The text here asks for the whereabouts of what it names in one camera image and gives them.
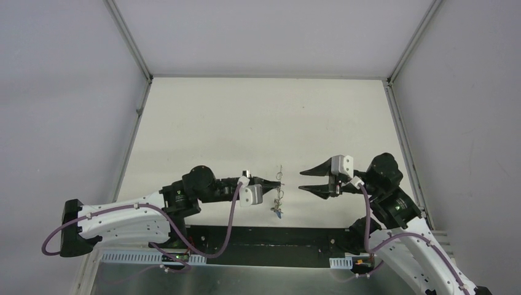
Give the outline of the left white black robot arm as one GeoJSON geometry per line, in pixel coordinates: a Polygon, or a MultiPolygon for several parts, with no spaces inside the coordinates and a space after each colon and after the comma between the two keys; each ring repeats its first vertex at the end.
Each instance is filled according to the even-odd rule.
{"type": "Polygon", "coordinates": [[[179,181],[136,199],[98,205],[67,200],[58,255],[73,258],[91,253],[96,246],[141,242],[181,248],[188,240],[184,221],[200,213],[201,204],[232,202],[250,207],[280,187],[280,181],[253,176],[247,170],[239,177],[218,179],[209,167],[199,165],[179,181]]]}

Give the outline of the large silver carabiner keyring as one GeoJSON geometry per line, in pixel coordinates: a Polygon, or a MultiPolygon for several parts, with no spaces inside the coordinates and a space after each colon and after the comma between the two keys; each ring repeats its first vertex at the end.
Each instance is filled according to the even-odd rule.
{"type": "MultiPolygon", "coordinates": [[[[279,171],[276,174],[276,180],[280,181],[282,183],[282,179],[283,179],[283,166],[280,165],[279,171]]],[[[281,206],[282,206],[282,199],[284,197],[283,185],[284,184],[282,183],[281,187],[276,190],[276,197],[273,201],[273,206],[270,209],[274,213],[276,210],[280,210],[282,212],[281,206]]]]}

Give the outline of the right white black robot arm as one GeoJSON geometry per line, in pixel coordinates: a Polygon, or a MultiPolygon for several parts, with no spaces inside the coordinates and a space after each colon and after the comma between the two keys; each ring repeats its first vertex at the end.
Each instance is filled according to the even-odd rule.
{"type": "Polygon", "coordinates": [[[322,199],[362,194],[365,215],[349,228],[349,253],[375,255],[416,294],[490,294],[472,282],[451,260],[417,204],[400,187],[403,174],[390,153],[375,156],[366,171],[354,159],[335,155],[305,176],[326,176],[322,185],[299,188],[322,199]]]}

